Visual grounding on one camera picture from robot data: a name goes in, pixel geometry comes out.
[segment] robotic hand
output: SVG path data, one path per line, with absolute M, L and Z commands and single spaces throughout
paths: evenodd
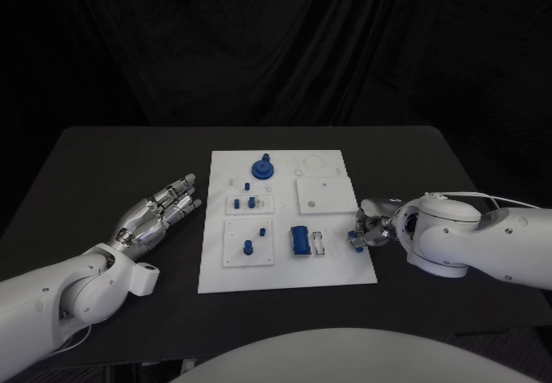
M 123 216 L 111 240 L 82 255 L 0 282 L 0 381 L 45 359 L 75 332 L 104 321 L 128 292 L 153 291 L 159 269 L 134 260 L 199 207 L 196 176 L 173 182 Z
M 445 195 L 483 196 L 497 207 L 487 214 Z M 481 193 L 427 193 L 404 203 L 365 199 L 350 233 L 355 248 L 398 240 L 408 262 L 434 275 L 466 276 L 468 266 L 496 279 L 552 290 L 552 210 L 499 208 Z

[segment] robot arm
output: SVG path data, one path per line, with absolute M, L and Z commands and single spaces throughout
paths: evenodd
M 401 204 L 392 211 L 385 200 L 362 201 L 353 247 L 393 239 L 408 262 L 434 275 L 460 278 L 476 267 L 504 282 L 552 290 L 552 210 L 499 208 L 481 215 L 440 194 Z
M 134 260 L 200 206 L 190 196 L 195 178 L 189 174 L 134 205 L 107 244 L 0 282 L 0 381 L 43 359 L 75 332 L 104 321 L 128 292 L 151 293 L 159 269 Z

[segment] black curtain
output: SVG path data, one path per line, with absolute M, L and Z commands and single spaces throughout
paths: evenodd
M 6 217 L 78 124 L 432 124 L 477 187 L 552 207 L 546 0 L 10 6 Z M 373 163 L 385 165 L 370 157 L 378 142 L 343 139 L 365 144 L 369 177 Z

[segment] white cable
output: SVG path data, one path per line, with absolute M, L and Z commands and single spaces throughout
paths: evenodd
M 92 331 L 92 325 L 88 325 L 88 332 L 86 332 L 86 335 L 84 336 L 84 338 L 81 339 L 81 341 L 79 341 L 75 345 L 72 345 L 71 347 L 66 347 L 66 348 L 61 349 L 59 351 L 55 351 L 53 353 L 50 353 L 46 357 L 43 357 L 43 359 L 46 359 L 48 357 L 52 357 L 52 356 L 53 356 L 55 354 L 58 354 L 58 353 L 63 353 L 65 351 L 69 351 L 69 350 L 74 349 L 78 345 L 81 345 L 82 342 L 86 340 L 91 331 Z
M 504 202 L 510 202 L 510 203 L 516 203 L 522 206 L 527 206 L 527 207 L 533 207 L 535 209 L 539 209 L 540 207 L 539 206 L 535 206 L 535 205 L 530 205 L 529 203 L 525 203 L 525 202 L 520 202 L 520 201 L 515 201 L 513 199 L 507 199 L 507 198 L 503 198 L 503 197 L 496 197 L 494 195 L 489 195 L 486 193 L 477 193 L 477 192 L 471 192 L 471 191 L 448 191 L 448 192 L 437 192 L 437 193 L 431 193 L 431 194 L 441 194 L 441 195 L 458 195 L 458 196 L 464 196 L 464 197 L 483 197 L 483 198 L 490 198 L 493 203 L 494 203 L 494 206 L 496 208 L 499 209 L 500 206 L 497 205 L 497 201 L 504 201 Z

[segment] black table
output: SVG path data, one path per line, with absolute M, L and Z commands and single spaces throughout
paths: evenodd
M 0 242 L 9 265 L 0 279 L 108 240 L 131 205 L 189 172 L 197 177 L 196 196 L 206 201 L 212 150 L 248 149 L 340 149 L 359 201 L 474 190 L 431 127 L 71 128 Z M 202 357 L 326 327 L 431 335 L 552 323 L 539 290 L 476 269 L 461 279 L 438 278 L 406 263 L 398 243 L 370 250 L 375 285 L 199 295 L 203 221 L 205 206 L 147 255 L 161 270 L 153 295 L 130 294 L 84 344 L 43 361 L 45 366 Z

